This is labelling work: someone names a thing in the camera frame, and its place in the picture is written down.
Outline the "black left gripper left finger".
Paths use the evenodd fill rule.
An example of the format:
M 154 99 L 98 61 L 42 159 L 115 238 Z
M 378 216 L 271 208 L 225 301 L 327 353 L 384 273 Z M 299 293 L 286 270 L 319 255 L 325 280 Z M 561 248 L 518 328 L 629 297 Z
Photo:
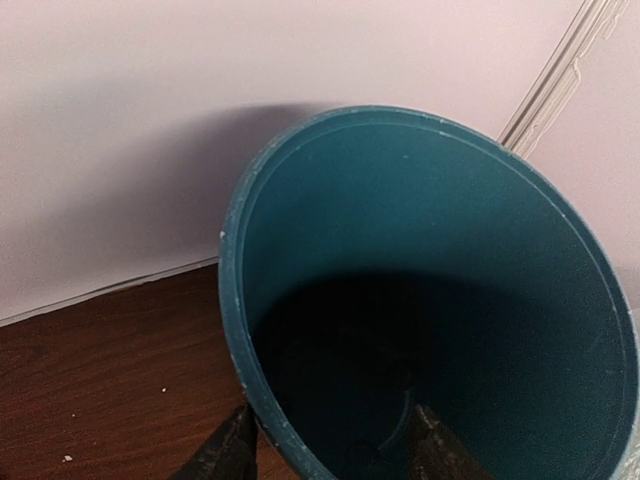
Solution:
M 248 403 L 235 408 L 195 453 L 172 474 L 173 479 L 256 479 L 257 423 Z

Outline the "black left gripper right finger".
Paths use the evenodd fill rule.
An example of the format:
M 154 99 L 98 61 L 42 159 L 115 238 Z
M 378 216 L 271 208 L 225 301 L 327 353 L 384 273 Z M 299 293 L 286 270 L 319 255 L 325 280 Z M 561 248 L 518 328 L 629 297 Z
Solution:
M 410 479 L 493 479 L 428 406 L 414 406 L 408 441 Z

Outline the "teal plastic trash bin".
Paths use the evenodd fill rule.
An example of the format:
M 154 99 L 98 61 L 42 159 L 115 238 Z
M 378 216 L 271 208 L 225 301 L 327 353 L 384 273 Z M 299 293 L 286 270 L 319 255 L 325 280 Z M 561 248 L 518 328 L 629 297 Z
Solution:
M 405 479 L 435 414 L 496 479 L 623 479 L 639 339 L 622 285 L 534 168 L 450 120 L 317 115 L 246 167 L 220 233 L 227 345 L 304 479 Z

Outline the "aluminium corner post right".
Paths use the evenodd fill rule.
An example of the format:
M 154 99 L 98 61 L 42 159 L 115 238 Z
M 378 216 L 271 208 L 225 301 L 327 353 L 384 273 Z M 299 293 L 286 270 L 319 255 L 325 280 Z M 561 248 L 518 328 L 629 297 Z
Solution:
M 629 3 L 584 1 L 559 44 L 502 131 L 499 142 L 524 158 L 537 146 L 582 82 L 592 47 L 610 37 Z

